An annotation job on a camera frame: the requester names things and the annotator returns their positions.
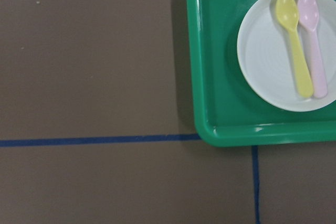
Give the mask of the yellow plastic spoon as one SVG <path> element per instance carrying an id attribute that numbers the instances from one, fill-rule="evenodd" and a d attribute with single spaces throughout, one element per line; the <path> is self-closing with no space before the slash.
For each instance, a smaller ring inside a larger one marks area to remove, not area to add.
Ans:
<path id="1" fill-rule="evenodd" d="M 276 0 L 278 23 L 287 31 L 292 57 L 292 68 L 298 93 L 303 98 L 313 95 L 314 88 L 298 35 L 299 11 L 295 0 Z"/>

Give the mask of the green plastic tray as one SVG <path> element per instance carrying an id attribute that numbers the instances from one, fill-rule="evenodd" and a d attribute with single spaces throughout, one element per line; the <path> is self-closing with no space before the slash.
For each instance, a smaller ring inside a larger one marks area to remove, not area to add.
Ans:
<path id="1" fill-rule="evenodd" d="M 195 127 L 217 147 L 335 140 L 335 102 L 294 112 L 263 100 L 237 57 L 240 25 L 258 0 L 186 0 Z"/>

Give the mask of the white round plate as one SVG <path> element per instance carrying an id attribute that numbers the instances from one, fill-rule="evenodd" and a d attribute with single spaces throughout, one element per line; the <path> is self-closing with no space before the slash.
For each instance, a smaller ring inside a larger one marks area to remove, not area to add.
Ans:
<path id="1" fill-rule="evenodd" d="M 276 0 L 258 0 L 238 32 L 237 57 L 249 86 L 266 102 L 287 111 L 314 111 L 335 102 L 335 0 L 316 0 L 317 27 L 328 93 L 303 98 L 293 77 L 287 33 L 275 17 Z"/>

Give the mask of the pink plastic spoon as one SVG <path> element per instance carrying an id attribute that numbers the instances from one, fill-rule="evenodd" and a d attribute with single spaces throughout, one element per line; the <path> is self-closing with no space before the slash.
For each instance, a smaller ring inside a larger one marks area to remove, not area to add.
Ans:
<path id="1" fill-rule="evenodd" d="M 310 75 L 314 97 L 321 99 L 328 94 L 328 85 L 318 40 L 319 9 L 316 0 L 298 0 L 299 23 L 306 30 Z"/>

